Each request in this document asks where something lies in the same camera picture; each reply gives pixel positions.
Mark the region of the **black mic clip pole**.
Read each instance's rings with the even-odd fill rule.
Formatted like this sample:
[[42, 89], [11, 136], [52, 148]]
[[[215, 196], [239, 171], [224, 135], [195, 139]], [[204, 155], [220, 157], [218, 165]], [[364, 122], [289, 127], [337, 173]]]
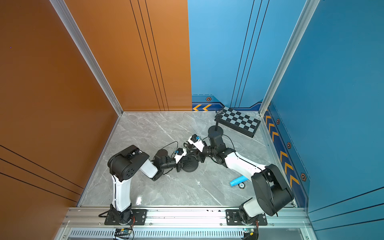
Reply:
[[219, 120], [221, 119], [222, 115], [223, 115], [223, 109], [220, 109], [220, 110], [216, 111], [216, 115], [215, 115], [215, 121], [216, 121], [215, 131], [218, 130]]

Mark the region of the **black round stand base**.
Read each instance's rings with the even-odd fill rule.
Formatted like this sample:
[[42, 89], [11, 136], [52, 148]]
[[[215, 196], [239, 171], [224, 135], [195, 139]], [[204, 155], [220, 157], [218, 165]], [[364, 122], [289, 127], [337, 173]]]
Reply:
[[218, 133], [219, 135], [223, 135], [224, 134], [224, 130], [221, 127], [219, 127], [219, 126], [211, 126], [208, 129], [208, 134], [211, 135], [213, 133]]

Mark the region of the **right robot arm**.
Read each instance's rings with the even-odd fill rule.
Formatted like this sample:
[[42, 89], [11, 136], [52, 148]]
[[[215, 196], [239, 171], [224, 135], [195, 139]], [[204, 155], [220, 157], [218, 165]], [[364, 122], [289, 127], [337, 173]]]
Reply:
[[223, 141], [223, 134], [209, 135], [210, 144], [194, 134], [188, 145], [198, 152], [197, 157], [209, 157], [218, 165], [238, 172], [252, 182], [255, 196], [239, 206], [239, 217], [243, 224], [253, 225], [258, 216], [274, 216], [294, 200], [294, 194], [279, 167], [254, 163], [241, 156]]

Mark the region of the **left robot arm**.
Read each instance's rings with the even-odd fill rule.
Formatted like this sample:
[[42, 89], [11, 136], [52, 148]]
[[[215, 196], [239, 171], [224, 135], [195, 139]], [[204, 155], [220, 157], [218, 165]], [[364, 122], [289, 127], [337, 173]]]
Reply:
[[133, 225], [135, 213], [132, 210], [130, 190], [132, 178], [138, 171], [156, 181], [166, 174], [167, 169], [176, 169], [177, 172], [180, 170], [193, 172], [198, 165], [196, 157], [188, 156], [187, 150], [183, 148], [177, 149], [173, 157], [168, 155], [167, 150], [160, 149], [150, 160], [147, 153], [135, 145], [129, 146], [113, 155], [108, 161], [114, 186], [113, 200], [110, 209], [99, 216], [106, 218], [105, 225], [107, 226]]

